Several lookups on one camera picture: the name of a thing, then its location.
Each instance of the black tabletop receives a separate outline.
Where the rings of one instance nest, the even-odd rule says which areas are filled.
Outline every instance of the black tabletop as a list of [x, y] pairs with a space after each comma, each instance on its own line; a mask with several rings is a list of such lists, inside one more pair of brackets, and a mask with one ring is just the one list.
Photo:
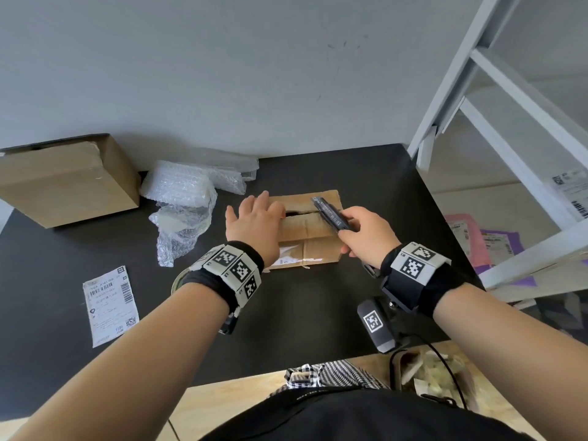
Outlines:
[[[479, 285], [465, 254], [400, 144], [262, 159], [248, 194], [337, 189], [344, 207], [385, 217], [403, 242], [453, 260]], [[92, 348], [82, 283], [126, 265], [140, 318], [170, 294], [174, 278], [224, 241], [224, 210], [243, 197], [219, 192], [210, 228], [173, 268], [157, 263], [154, 202], [85, 222], [43, 229], [14, 211], [0, 234], [0, 420], [32, 414], [107, 346]], [[193, 385], [376, 352], [356, 308], [378, 295], [357, 259], [274, 270], [239, 318], [218, 335]], [[413, 324], [433, 338], [435, 324]]]

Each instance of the pink package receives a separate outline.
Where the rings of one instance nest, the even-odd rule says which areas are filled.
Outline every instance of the pink package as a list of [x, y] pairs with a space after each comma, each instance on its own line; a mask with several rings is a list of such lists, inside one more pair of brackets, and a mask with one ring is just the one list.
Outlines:
[[488, 266], [491, 264], [480, 228], [471, 215], [466, 213], [445, 215], [445, 221], [449, 224], [453, 235], [466, 253], [467, 259], [470, 260], [473, 267]]

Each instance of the black cable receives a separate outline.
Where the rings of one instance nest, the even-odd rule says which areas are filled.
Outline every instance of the black cable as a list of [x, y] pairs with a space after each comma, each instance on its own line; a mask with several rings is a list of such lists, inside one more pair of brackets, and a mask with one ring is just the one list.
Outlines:
[[441, 359], [441, 362], [443, 362], [443, 365], [445, 365], [445, 368], [447, 369], [447, 371], [449, 371], [449, 374], [451, 375], [451, 378], [453, 379], [453, 383], [455, 384], [455, 388], [458, 389], [459, 397], [462, 399], [463, 409], [464, 410], [467, 410], [466, 399], [463, 397], [462, 389], [459, 387], [458, 380], [455, 378], [455, 375], [451, 371], [451, 368], [449, 368], [449, 365], [447, 365], [447, 362], [445, 362], [445, 359], [443, 358], [443, 356], [441, 356], [441, 354], [437, 351], [437, 348], [435, 348], [433, 345], [431, 345], [420, 334], [417, 334], [417, 333], [404, 333], [403, 335], [405, 335], [405, 336], [416, 336], [416, 337], [418, 337], [420, 340], [422, 340], [427, 345], [429, 345], [429, 347], [435, 352], [435, 354], [439, 357], [439, 359]]
[[177, 439], [178, 441], [180, 441], [180, 437], [178, 436], [178, 432], [176, 432], [176, 429], [173, 427], [172, 420], [171, 420], [171, 419], [168, 419], [168, 422], [169, 422], [169, 426], [170, 426], [170, 427], [172, 428], [172, 430], [173, 430], [173, 434], [176, 436], [176, 439]]

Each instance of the right hand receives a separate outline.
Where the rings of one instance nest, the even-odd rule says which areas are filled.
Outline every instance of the right hand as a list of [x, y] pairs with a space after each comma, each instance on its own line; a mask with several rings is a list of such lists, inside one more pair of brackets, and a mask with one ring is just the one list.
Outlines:
[[390, 224], [377, 213], [365, 207], [353, 206], [341, 211], [350, 224], [358, 230], [339, 230], [339, 238], [345, 243], [341, 253], [349, 252], [364, 263], [379, 269], [388, 253], [401, 245]]

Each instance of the cardboard package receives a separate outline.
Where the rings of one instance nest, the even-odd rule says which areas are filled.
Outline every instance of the cardboard package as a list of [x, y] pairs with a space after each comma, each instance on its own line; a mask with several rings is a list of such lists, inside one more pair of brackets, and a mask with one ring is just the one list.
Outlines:
[[270, 203], [281, 201], [286, 207], [286, 217], [280, 223], [278, 234], [280, 258], [269, 269], [335, 263], [341, 258], [343, 243], [320, 217], [311, 200], [313, 196], [322, 196], [342, 209], [336, 190], [269, 198]]
[[139, 206], [141, 178], [110, 134], [0, 152], [0, 198], [44, 228]]

